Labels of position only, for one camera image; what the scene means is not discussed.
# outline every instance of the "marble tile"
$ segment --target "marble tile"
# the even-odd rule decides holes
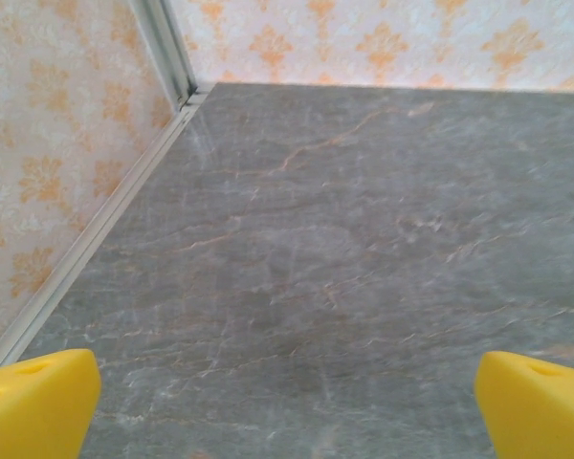
[[[219,85],[25,357],[88,458],[491,458],[481,355],[574,366],[574,96]]]

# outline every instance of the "baseboard trim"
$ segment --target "baseboard trim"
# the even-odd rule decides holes
[[[113,228],[153,169],[193,118],[211,88],[211,85],[206,85],[204,92],[200,91],[193,95],[188,104],[134,163],[73,246],[57,263],[42,287],[0,337],[0,366],[14,363],[21,357],[108,231]]]

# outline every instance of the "wall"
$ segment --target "wall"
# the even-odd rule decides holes
[[[0,336],[171,117],[126,0],[0,0]]]
[[[574,0],[172,0],[198,79],[574,91]]]

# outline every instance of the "wallpaper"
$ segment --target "wallpaper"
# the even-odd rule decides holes
[[[171,117],[126,0],[0,0],[0,336]]]
[[[574,91],[574,0],[172,0],[200,80]]]

